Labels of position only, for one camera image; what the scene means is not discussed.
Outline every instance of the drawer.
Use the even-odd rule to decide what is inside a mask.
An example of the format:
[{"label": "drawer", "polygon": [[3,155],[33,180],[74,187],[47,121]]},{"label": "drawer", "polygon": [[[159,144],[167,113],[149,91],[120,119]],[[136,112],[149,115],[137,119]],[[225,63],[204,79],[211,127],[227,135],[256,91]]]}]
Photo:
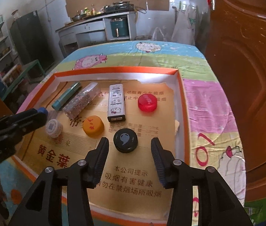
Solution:
[{"label": "drawer", "polygon": [[100,20],[100,21],[77,25],[75,27],[75,33],[79,34],[79,33],[91,32],[91,31],[100,31],[104,29],[105,29],[104,23],[102,20]]},{"label": "drawer", "polygon": [[61,36],[61,42],[63,46],[77,42],[75,33],[73,32],[73,33]]}]

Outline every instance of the white plastic bag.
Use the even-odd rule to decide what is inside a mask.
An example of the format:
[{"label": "white plastic bag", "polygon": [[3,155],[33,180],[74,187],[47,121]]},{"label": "white plastic bag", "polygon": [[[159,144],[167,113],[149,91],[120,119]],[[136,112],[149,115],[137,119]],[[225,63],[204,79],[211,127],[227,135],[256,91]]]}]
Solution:
[{"label": "white plastic bag", "polygon": [[166,37],[164,36],[162,30],[159,27],[155,28],[152,40],[167,41]]},{"label": "white plastic bag", "polygon": [[196,9],[189,5],[185,11],[179,10],[172,35],[172,42],[195,45]]}]

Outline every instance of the colorful tablecloth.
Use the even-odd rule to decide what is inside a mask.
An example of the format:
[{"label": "colorful tablecloth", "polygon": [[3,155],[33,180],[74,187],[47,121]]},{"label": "colorful tablecloth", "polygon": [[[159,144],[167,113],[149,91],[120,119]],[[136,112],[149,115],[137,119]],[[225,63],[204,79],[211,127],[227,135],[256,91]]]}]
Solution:
[{"label": "colorful tablecloth", "polygon": [[[244,204],[246,172],[243,148],[226,95],[204,55],[194,46],[158,42],[128,41],[78,49],[65,58],[29,94],[31,99],[41,85],[59,71],[106,66],[158,66],[180,70],[189,114],[190,166],[214,166]],[[7,194],[10,214],[32,182],[8,159],[0,164],[0,176]],[[197,189],[194,189],[193,223],[198,217]],[[95,220],[95,225],[103,225]]]}]

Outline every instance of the teal marker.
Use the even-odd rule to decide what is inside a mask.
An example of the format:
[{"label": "teal marker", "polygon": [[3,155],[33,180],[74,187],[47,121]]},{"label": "teal marker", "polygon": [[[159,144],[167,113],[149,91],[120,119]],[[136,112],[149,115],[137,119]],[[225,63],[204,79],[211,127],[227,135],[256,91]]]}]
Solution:
[{"label": "teal marker", "polygon": [[62,95],[59,97],[51,107],[54,110],[59,111],[61,107],[67,102],[68,99],[81,87],[80,82],[74,83],[70,88],[68,88]]}]

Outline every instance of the wooden door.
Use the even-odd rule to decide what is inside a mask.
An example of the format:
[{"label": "wooden door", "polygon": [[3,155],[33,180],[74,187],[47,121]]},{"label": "wooden door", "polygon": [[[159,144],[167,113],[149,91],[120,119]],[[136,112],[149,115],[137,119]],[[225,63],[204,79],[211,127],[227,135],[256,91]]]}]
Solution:
[{"label": "wooden door", "polygon": [[215,0],[205,57],[234,113],[246,201],[266,197],[266,0]]}]

